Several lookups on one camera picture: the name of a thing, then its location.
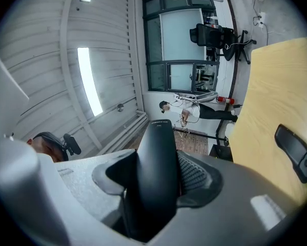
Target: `person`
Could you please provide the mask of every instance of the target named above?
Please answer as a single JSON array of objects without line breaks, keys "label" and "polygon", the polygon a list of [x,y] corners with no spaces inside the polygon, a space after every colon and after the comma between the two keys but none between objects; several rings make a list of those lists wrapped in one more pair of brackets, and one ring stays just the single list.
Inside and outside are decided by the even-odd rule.
[{"label": "person", "polygon": [[33,138],[28,139],[27,144],[37,153],[49,155],[53,162],[68,160],[68,154],[63,150],[63,144],[51,132],[41,132]]},{"label": "person", "polygon": [[233,113],[229,111],[222,111],[218,110],[215,111],[210,107],[207,107],[203,104],[197,104],[194,102],[191,102],[190,105],[179,105],[175,104],[172,105],[166,101],[161,101],[159,103],[159,107],[161,109],[161,112],[164,113],[165,111],[171,111],[175,112],[178,114],[182,114],[184,125],[187,124],[189,116],[193,116],[202,119],[223,119],[223,120],[231,120],[233,122],[236,122],[237,116],[234,115],[234,110]]}]

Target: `white t-shirt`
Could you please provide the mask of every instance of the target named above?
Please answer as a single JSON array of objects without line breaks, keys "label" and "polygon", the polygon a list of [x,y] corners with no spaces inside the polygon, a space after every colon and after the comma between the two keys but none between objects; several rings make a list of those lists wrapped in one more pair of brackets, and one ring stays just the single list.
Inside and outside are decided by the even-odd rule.
[{"label": "white t-shirt", "polygon": [[184,105],[178,106],[179,103],[175,103],[175,106],[170,105],[170,111],[181,114],[183,109],[187,110],[191,116],[199,117],[200,116],[200,106],[199,104],[192,104],[190,107],[185,108]]}]

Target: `black pole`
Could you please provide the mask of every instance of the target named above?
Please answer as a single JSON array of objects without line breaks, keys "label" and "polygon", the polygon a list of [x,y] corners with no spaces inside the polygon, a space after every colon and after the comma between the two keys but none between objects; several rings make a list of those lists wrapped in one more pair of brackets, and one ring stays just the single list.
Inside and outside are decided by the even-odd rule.
[{"label": "black pole", "polygon": [[174,130],[178,131],[178,132],[182,132],[182,133],[187,133],[187,134],[190,134],[190,135],[199,136],[199,137],[206,137],[206,138],[212,138],[212,139],[223,140],[223,141],[225,140],[224,138],[207,136],[207,135],[194,133],[194,132],[190,132],[190,131],[186,131],[186,130],[182,130],[182,129],[177,129],[177,128],[174,128]]}]

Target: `black office chair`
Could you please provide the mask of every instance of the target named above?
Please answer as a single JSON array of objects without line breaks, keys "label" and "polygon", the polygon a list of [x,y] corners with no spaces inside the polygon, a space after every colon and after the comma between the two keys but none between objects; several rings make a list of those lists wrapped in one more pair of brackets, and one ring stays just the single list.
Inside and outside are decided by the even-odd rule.
[{"label": "black office chair", "polygon": [[244,34],[247,33],[248,32],[246,30],[243,30],[242,35],[236,37],[233,29],[221,27],[216,29],[203,24],[197,24],[196,28],[190,29],[190,39],[193,43],[196,43],[200,47],[206,46],[207,48],[222,49],[223,54],[216,55],[224,56],[227,61],[230,61],[234,54],[236,59],[241,61],[240,56],[243,54],[249,65],[251,62],[248,60],[244,48],[250,43],[257,44],[257,41],[251,39],[243,42]]}]

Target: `light wood tabletop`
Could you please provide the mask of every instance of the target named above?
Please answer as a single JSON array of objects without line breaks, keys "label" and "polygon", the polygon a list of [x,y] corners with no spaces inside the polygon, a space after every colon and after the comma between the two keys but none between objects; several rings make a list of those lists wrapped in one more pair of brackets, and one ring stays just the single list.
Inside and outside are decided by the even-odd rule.
[{"label": "light wood tabletop", "polygon": [[307,183],[300,182],[275,143],[279,124],[307,143],[307,38],[252,51],[248,91],[229,139],[235,163],[257,171],[303,204]]}]

